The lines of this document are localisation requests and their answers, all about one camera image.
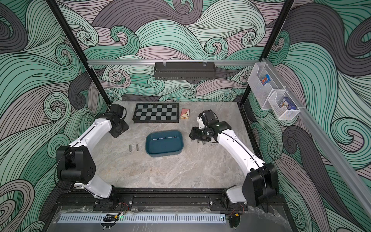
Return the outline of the teal plastic storage box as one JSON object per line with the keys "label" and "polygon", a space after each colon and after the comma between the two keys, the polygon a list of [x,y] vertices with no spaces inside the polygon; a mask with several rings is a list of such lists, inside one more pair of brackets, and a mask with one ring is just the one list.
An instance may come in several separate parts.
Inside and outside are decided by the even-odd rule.
{"label": "teal plastic storage box", "polygon": [[178,130],[157,131],[146,137],[146,153],[151,157],[178,155],[183,148],[183,136]]}

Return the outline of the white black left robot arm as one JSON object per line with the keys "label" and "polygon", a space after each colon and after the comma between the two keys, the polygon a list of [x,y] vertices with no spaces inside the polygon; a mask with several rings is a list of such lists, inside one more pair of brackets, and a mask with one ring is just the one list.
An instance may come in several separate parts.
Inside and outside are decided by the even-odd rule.
{"label": "white black left robot arm", "polygon": [[91,152],[105,135],[117,138],[129,129],[125,122],[126,115],[125,107],[113,104],[75,141],[60,146],[56,151],[57,179],[73,184],[75,189],[84,189],[97,199],[110,198],[114,187],[96,174]]}

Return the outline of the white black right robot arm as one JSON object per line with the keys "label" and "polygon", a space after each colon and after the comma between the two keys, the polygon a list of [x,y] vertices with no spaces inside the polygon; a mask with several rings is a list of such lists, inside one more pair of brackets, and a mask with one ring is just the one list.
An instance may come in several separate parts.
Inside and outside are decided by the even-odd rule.
{"label": "white black right robot arm", "polygon": [[211,142],[215,140],[237,162],[245,175],[242,185],[226,190],[229,203],[247,203],[256,207],[278,192],[278,171],[272,163],[257,157],[238,138],[231,126],[222,121],[209,126],[193,127],[189,134],[191,140]]}

